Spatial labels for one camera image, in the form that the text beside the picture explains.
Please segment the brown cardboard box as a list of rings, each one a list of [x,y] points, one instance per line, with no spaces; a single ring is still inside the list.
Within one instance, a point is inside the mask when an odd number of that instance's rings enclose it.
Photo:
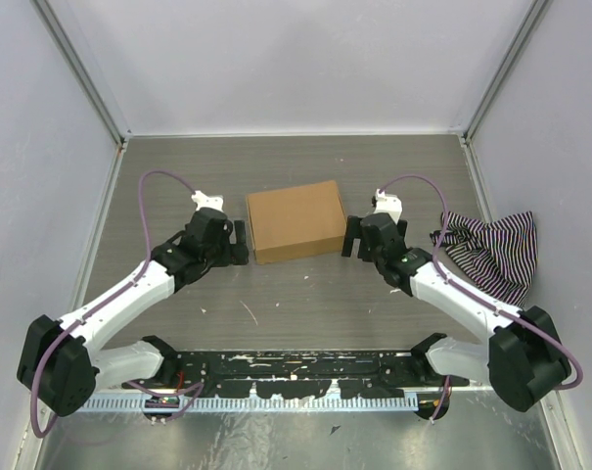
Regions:
[[[336,181],[251,193],[246,201],[257,263],[342,250],[346,215]]]

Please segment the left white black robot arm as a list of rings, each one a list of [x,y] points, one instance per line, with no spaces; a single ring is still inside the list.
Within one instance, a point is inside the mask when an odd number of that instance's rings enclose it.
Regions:
[[[107,342],[155,304],[202,279],[217,267],[245,265],[250,251],[246,225],[223,211],[201,208],[185,227],[155,246],[126,278],[91,303],[54,320],[47,315],[28,327],[17,378],[65,417],[105,388],[148,380],[172,386],[181,369],[177,351],[156,336],[123,348]]]

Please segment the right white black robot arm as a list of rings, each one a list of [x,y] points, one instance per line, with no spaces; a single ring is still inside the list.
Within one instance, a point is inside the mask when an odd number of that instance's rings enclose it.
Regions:
[[[471,286],[420,248],[404,241],[406,223],[386,212],[346,222],[342,255],[372,263],[385,282],[436,307],[470,331],[477,344],[431,335],[415,351],[415,379],[434,386],[456,376],[489,386],[509,407],[527,411],[572,375],[555,324],[547,311],[521,309]]]

